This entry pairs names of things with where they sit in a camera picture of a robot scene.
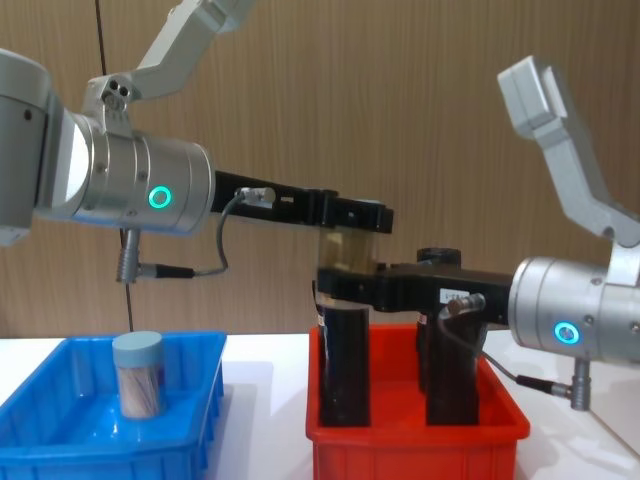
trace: cylindrical container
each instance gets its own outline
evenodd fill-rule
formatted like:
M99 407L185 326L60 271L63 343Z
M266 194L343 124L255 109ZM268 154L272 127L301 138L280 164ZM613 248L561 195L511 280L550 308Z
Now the cylindrical container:
M113 341L120 410L127 418L155 417L165 408L162 335L133 332Z
M318 266L374 273L372 234L356 230L322 231ZM320 421L331 427L370 425L369 309L317 293Z
M418 264L462 266L462 252L454 248L422 248L417 254ZM427 322L435 323L439 310L422 313L416 330L416 351L418 353L418 385L421 392L427 389L429 352L427 349Z

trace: white table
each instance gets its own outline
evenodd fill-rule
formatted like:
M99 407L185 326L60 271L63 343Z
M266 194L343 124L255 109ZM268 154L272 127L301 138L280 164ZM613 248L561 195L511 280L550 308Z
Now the white table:
M0 402L60 340L0 340ZM557 378L557 357L525 350L491 332L486 350L524 375ZM307 335L232 335L223 356L225 397L208 480L311 480L305 437ZM640 479L640 460L589 413L502 378L531 422L518 443L516 479Z

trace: wooden wall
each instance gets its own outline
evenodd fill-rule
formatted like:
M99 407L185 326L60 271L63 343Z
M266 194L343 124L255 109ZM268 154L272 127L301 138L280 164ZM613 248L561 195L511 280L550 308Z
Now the wooden wall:
M0 1L0 48L44 65L75 111L101 74L96 30L92 1ZM0 337L128 330L118 248L116 231L35 220L26 240L0 248Z
M176 1L100 1L108 72L137 65ZM42 36L62 21L60 7L31 3L42 25L20 16L24 2L8 2L0 22L10 16L31 29L36 38L24 42L36 47L26 53L51 68L77 107L84 80L99 70L95 32L85 41L90 22L74 23L63 33L75 41L51 45ZM87 17L95 13L93 2L62 4L86 9ZM0 32L3 46L5 36ZM396 223L393 235L380 238L383 260L412 260L420 247L451 246L463 250L467 267L503 272L530 255L605 263L607 242L565 219L539 149L508 122L496 75L531 53L566 73L612 192L640 210L636 0L258 0L241 30L212 44L184 91L136 106L133 118L138 129L201 143L223 170L385 202ZM136 328L282 332L314 322L315 232L238 221L227 227L231 271L134 286ZM49 314L54 323L66 318L61 305L73 306L79 313L72 325L87 328L79 319L88 312L72 303L77 294L70 288L102 302L93 309L92 328L121 318L121 291L112 283L115 234L47 229L56 238L74 236L73 250L87 253L81 271L62 271L71 242L61 241L48 243L47 261L55 268L43 266L44 253L34 259L11 249L0 253L0 275L12 262L12 283L36 278L47 308L57 292ZM143 258L211 265L214 229L211 220L191 239L146 235ZM30 241L46 242L46 235ZM102 280L88 282L98 277L89 270ZM14 325L8 334L24 333L34 311L44 318L25 299L11 300L17 306L6 310L5 297L3 322L11 317ZM45 325L35 325L33 334L43 334Z

